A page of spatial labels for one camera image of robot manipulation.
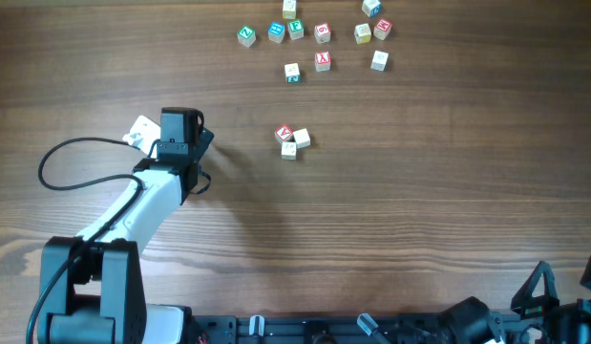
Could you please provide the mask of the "yellow edged top block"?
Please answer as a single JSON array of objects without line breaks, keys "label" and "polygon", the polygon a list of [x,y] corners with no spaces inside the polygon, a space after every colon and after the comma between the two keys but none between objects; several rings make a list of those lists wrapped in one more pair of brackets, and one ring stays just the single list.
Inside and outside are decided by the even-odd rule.
[{"label": "yellow edged top block", "polygon": [[297,16],[297,1],[296,0],[284,0],[282,15],[284,19],[295,19]]}]

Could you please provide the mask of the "beige picture block right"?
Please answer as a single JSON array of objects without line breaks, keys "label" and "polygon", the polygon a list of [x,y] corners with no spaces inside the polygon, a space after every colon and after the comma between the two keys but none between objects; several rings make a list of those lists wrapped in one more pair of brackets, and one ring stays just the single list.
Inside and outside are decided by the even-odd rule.
[{"label": "beige picture block right", "polygon": [[388,64],[389,54],[386,52],[375,51],[370,67],[379,72],[384,72]]}]

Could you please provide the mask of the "plain beige picture block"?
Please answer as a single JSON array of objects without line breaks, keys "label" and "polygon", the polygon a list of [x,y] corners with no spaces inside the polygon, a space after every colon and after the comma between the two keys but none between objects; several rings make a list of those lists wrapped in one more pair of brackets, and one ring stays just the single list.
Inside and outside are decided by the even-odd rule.
[{"label": "plain beige picture block", "polygon": [[281,146],[281,158],[287,161],[297,159],[297,144],[294,141],[285,141]]}]

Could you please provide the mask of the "plain white wooden block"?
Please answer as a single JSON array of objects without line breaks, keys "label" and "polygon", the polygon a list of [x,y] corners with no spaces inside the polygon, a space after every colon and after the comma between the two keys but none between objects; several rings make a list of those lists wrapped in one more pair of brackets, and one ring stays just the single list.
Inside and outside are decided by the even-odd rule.
[{"label": "plain white wooden block", "polygon": [[311,138],[306,128],[295,131],[293,138],[298,149],[311,145]]}]

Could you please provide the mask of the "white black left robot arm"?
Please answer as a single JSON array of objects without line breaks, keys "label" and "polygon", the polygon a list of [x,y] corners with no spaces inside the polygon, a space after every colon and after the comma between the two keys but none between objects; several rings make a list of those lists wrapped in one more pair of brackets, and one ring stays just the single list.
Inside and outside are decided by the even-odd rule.
[{"label": "white black left robot arm", "polygon": [[146,302],[140,254],[190,194],[202,193],[200,160],[213,138],[200,110],[162,108],[159,137],[127,174],[128,188],[98,222],[43,247],[26,342],[206,342],[190,308]]}]

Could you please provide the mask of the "red 9 number block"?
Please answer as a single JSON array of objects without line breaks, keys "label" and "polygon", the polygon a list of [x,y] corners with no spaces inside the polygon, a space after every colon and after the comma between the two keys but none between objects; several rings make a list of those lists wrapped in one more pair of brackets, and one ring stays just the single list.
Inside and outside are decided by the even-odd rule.
[{"label": "red 9 number block", "polygon": [[325,44],[330,41],[331,28],[328,23],[321,23],[314,27],[314,36],[318,44]]}]

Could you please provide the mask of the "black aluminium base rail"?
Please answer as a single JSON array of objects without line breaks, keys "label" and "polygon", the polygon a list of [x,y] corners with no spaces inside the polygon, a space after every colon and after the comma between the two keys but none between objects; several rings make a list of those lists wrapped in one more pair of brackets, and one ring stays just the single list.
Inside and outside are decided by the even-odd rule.
[{"label": "black aluminium base rail", "polygon": [[[406,313],[380,316],[374,321],[390,343],[432,343],[433,335],[444,327],[435,313]],[[266,317],[264,328],[251,330],[251,319],[236,316],[198,316],[202,331],[198,343],[375,343],[349,317]]]}]

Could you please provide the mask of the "blue edged top block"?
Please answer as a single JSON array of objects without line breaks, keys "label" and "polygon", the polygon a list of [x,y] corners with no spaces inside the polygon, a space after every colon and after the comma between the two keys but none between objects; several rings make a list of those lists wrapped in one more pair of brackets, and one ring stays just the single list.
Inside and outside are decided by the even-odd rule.
[{"label": "blue edged top block", "polygon": [[367,17],[373,17],[381,10],[380,0],[363,0],[362,11]]}]

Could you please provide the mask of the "green F letter block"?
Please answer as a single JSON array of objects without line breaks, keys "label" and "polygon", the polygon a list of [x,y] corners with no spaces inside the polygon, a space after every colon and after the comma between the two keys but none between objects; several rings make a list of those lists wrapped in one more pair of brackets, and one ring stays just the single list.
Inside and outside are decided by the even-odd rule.
[{"label": "green F letter block", "polygon": [[305,28],[303,22],[299,18],[289,21],[287,26],[291,40],[297,40],[304,37]]}]

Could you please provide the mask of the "green Z letter block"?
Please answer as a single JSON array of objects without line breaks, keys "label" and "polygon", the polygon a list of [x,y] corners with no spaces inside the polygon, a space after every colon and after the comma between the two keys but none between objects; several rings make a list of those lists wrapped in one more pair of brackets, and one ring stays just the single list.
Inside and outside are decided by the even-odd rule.
[{"label": "green Z letter block", "polygon": [[250,48],[256,41],[256,32],[249,26],[242,26],[237,33],[238,41],[246,48]]}]

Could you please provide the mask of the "blue letter block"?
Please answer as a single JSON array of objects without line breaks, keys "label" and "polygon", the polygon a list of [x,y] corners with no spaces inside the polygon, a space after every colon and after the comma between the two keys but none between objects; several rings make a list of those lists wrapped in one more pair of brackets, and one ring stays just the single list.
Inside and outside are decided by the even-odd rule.
[{"label": "blue letter block", "polygon": [[273,21],[267,32],[268,39],[271,42],[281,44],[285,38],[285,25],[281,22]]}]

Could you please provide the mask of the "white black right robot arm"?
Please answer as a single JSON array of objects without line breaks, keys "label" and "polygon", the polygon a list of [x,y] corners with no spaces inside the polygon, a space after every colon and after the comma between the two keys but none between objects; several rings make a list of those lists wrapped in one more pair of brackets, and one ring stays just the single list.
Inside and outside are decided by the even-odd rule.
[{"label": "white black right robot arm", "polygon": [[[591,343],[591,299],[562,305],[548,263],[541,261],[511,301],[510,310],[524,327],[514,329],[520,343],[531,329],[541,332],[541,343]],[[503,321],[475,297],[446,309],[439,315],[441,343],[487,343],[508,340]]]}]

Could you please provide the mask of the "red M letter block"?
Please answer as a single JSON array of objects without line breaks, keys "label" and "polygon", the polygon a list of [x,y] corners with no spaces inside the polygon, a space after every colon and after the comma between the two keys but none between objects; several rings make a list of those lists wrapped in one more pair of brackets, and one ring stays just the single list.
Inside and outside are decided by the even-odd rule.
[{"label": "red M letter block", "polygon": [[386,40],[391,29],[392,22],[386,18],[380,18],[373,28],[373,35],[380,40]]}]

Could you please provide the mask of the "red Y letter block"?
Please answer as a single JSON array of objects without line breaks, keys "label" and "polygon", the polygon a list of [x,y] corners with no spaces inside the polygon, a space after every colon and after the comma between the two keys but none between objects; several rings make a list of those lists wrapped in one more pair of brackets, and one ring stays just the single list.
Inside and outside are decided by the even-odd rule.
[{"label": "red Y letter block", "polygon": [[329,52],[318,52],[314,55],[315,70],[317,72],[326,72],[331,67],[331,57]]}]

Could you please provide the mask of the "yellow picture block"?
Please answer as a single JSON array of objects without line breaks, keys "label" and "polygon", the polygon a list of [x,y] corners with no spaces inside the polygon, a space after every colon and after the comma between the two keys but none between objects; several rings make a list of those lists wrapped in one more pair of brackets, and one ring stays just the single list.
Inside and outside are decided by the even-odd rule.
[{"label": "yellow picture block", "polygon": [[371,40],[371,29],[368,23],[358,24],[354,28],[354,38],[358,45],[369,43]]}]

